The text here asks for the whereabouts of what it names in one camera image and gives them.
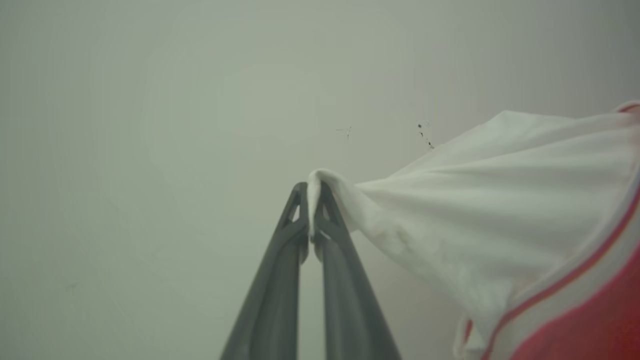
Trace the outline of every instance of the garment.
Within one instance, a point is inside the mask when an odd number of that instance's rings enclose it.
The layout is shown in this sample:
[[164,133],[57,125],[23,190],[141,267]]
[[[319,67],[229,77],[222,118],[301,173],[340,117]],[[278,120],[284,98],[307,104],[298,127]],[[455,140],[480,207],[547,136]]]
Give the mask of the garment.
[[350,228],[465,309],[459,359],[640,358],[634,106],[505,111],[375,181],[316,170],[310,231],[325,181]]

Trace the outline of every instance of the white fabric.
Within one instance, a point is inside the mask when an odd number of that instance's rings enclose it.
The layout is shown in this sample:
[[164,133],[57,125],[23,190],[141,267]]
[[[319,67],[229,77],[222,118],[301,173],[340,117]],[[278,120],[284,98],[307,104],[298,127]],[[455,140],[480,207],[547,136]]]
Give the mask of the white fabric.
[[313,171],[310,235],[326,181],[350,228],[466,310],[467,346],[479,350],[515,299],[602,239],[636,178],[639,147],[630,114],[505,111],[385,179]]

